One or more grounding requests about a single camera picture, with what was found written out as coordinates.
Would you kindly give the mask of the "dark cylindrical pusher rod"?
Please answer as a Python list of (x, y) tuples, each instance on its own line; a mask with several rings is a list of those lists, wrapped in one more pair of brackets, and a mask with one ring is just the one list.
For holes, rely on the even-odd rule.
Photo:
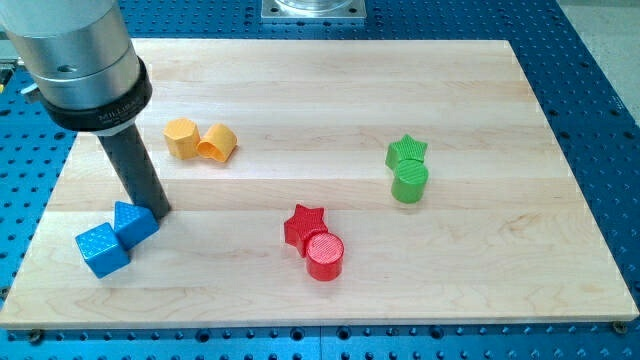
[(137, 127), (98, 139), (131, 202), (150, 210), (156, 220), (164, 218), (170, 203)]

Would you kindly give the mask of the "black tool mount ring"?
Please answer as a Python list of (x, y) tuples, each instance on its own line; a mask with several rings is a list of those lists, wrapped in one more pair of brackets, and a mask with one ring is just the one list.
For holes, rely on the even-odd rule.
[(100, 132), (123, 125), (136, 117), (149, 103), (153, 93), (146, 65), (138, 57), (139, 76), (122, 96), (105, 105), (73, 110), (53, 105), (43, 96), (41, 104), (58, 126), (79, 132)]

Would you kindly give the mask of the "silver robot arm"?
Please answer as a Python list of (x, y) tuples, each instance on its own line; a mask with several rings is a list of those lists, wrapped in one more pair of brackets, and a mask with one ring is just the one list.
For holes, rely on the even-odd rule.
[(152, 97), (116, 0), (2, 0), (1, 27), (60, 127), (96, 135), (132, 202), (170, 204), (136, 127)]

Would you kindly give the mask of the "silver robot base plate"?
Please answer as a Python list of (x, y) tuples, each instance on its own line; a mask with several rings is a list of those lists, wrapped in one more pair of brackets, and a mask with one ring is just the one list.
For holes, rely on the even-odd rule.
[(263, 19), (364, 19), (365, 0), (262, 0)]

